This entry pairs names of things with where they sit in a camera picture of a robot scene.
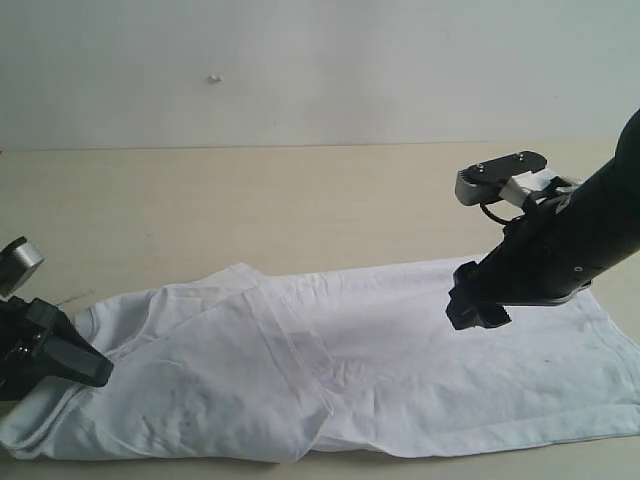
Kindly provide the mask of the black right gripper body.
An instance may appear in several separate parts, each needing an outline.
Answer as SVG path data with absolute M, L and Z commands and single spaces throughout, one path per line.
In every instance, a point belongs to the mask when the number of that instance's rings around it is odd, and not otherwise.
M 593 211 L 541 209 L 512 221 L 480 262 L 454 272 L 454 306 L 554 305 L 593 280 Z

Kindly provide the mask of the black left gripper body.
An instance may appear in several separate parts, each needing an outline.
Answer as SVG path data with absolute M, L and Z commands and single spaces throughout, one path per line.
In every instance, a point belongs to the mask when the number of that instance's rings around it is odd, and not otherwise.
M 69 318 L 58 307 L 17 296 L 1 301 L 1 399 L 20 400 L 44 378 L 68 380 L 48 343 L 63 340 Z

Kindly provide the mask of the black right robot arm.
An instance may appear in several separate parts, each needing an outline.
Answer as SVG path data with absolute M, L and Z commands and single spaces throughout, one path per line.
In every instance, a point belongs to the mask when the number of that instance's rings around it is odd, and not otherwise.
M 501 201 L 522 213 L 496 218 L 501 243 L 454 271 L 452 326 L 492 329 L 510 322 L 509 306 L 563 304 L 639 250 L 639 117 L 626 123 L 612 159 L 583 182 L 521 151 L 459 171 L 455 195 L 489 218 L 489 205 Z

